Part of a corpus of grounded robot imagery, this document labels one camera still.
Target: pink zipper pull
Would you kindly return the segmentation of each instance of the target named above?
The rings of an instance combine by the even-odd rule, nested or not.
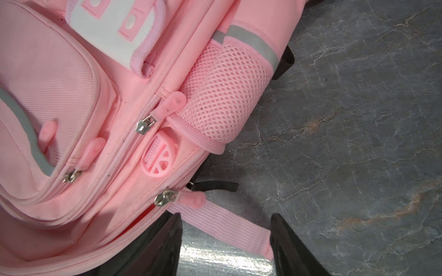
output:
[[[189,206],[193,209],[199,209],[206,203],[206,194],[200,191],[185,192],[179,191],[175,203]]]
[[[186,105],[186,96],[175,91],[171,93],[156,109],[152,110],[146,118],[138,121],[135,131],[145,135],[146,132],[156,123],[163,121],[170,114],[182,109]]]
[[[193,209],[199,209],[206,203],[206,194],[200,191],[186,192],[186,191],[172,191],[165,190],[155,197],[155,206],[161,207],[169,202],[175,202]]]
[[[97,137],[89,142],[83,155],[75,166],[76,170],[87,170],[94,161],[95,157],[103,150],[106,145],[106,140],[101,137]]]
[[[63,182],[73,183],[84,170],[87,170],[91,165],[92,161],[97,157],[97,155],[103,150],[106,145],[106,140],[101,137],[94,138],[86,146],[80,160],[78,161],[75,169],[65,175]]]
[[[42,153],[45,153],[48,148],[49,142],[57,132],[57,123],[54,121],[47,121],[40,130],[38,135],[38,147]]]

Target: pink mesh pocket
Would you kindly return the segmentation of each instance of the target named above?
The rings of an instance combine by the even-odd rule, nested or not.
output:
[[[208,45],[185,80],[182,92],[188,96],[187,105],[171,122],[198,146],[221,154],[250,116],[272,77],[272,68],[252,47],[235,38],[224,39],[213,62],[210,49]]]

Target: black shoulder strap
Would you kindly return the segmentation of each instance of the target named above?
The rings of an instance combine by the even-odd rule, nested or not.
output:
[[[186,187],[192,191],[211,191],[211,190],[226,190],[236,192],[238,190],[238,183],[227,181],[204,181],[198,183],[189,182]]]
[[[272,80],[279,79],[279,77],[292,67],[293,64],[295,64],[295,56],[293,55],[292,50],[287,46],[282,54],[278,67],[273,74]]]
[[[270,231],[278,276],[331,276],[280,214],[272,215]]]

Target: pink rubber tab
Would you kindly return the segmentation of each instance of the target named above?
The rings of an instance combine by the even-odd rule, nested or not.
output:
[[[175,203],[189,206],[193,209],[199,209],[206,203],[206,194],[200,191],[185,192],[179,191]]]
[[[128,41],[132,41],[146,21],[155,0],[135,0],[118,32]]]
[[[176,157],[176,146],[172,138],[160,130],[152,139],[141,158],[141,169],[152,177],[165,176],[172,168]]]
[[[38,148],[42,153],[45,153],[49,142],[54,137],[57,132],[57,123],[54,121],[47,121],[40,130],[38,135]]]
[[[182,109],[185,105],[186,96],[180,91],[175,91],[171,93],[164,102],[160,103],[156,109],[152,110],[150,115],[156,121],[161,121],[170,114]]]
[[[106,145],[106,140],[101,137],[97,137],[89,142],[88,146],[83,152],[83,155],[75,166],[76,170],[86,170],[94,161],[95,157],[103,150]]]
[[[110,2],[111,0],[84,0],[81,6],[95,18],[100,19]]]

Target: black padded strap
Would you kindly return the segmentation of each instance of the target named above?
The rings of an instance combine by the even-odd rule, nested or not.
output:
[[[287,46],[282,54],[278,67],[273,74],[272,80],[279,79],[279,77],[292,67],[293,64],[295,64],[295,56],[293,55],[292,50]]]
[[[225,190],[236,192],[238,190],[238,183],[227,181],[204,181],[198,183],[189,182],[186,187],[192,191],[211,191],[211,190]]]

